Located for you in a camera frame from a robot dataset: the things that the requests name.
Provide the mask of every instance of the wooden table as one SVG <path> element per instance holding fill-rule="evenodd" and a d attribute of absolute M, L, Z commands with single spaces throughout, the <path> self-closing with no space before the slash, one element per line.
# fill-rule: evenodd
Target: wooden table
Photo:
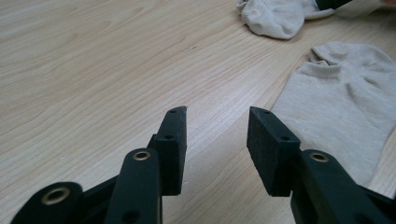
<path fill-rule="evenodd" d="M 311 47 L 332 40 L 396 59 L 395 10 L 308 21 L 283 41 L 251 33 L 234 1 L 1 0 L 0 222 L 51 183 L 116 175 L 186 105 L 183 190 L 164 197 L 164 223 L 293 223 L 249 157 L 248 109 L 270 109 Z M 371 185 L 389 197 L 395 159 L 393 132 Z"/>

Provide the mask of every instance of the robotic claw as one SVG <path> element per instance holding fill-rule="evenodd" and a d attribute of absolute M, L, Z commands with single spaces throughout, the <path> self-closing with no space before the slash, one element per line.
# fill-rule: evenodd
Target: robotic claw
<path fill-rule="evenodd" d="M 186 106 L 169 110 L 148 147 L 126 155 L 120 174 L 85 192 L 62 182 L 37 192 L 12 220 L 25 223 L 163 223 L 162 196 L 181 192 Z M 300 140 L 270 111 L 251 107 L 247 148 L 268 194 L 289 197 L 297 224 L 396 223 L 396 200 L 357 185 L 338 161 Z"/>

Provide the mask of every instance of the white sock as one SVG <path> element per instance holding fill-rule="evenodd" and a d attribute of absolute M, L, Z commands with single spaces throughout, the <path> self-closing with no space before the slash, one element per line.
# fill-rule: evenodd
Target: white sock
<path fill-rule="evenodd" d="M 367 186 L 396 123 L 396 63 L 365 44 L 312 48 L 273 112 L 300 138 L 301 149 L 333 155 Z"/>
<path fill-rule="evenodd" d="M 304 19 L 330 16 L 334 10 L 319 11 L 315 0 L 238 0 L 241 19 L 256 35 L 291 39 Z"/>

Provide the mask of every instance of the gray sock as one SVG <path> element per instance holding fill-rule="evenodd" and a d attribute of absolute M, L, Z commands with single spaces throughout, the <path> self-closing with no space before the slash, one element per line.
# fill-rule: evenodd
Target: gray sock
<path fill-rule="evenodd" d="M 396 123 L 396 63 L 365 44 L 313 47 L 273 112 L 301 139 L 302 149 L 332 154 L 367 186 Z"/>

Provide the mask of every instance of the wood grain surface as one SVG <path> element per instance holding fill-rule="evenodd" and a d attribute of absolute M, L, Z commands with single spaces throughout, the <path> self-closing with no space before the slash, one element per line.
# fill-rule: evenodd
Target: wood grain surface
<path fill-rule="evenodd" d="M 396 11 L 309 21 L 292 40 L 256 36 L 234 1 L 0 0 L 0 222 L 58 181 L 89 189 L 188 107 L 182 194 L 164 223 L 293 223 L 246 148 L 248 109 L 270 109 L 314 45 L 378 46 L 396 59 Z M 396 189 L 396 133 L 371 184 Z"/>

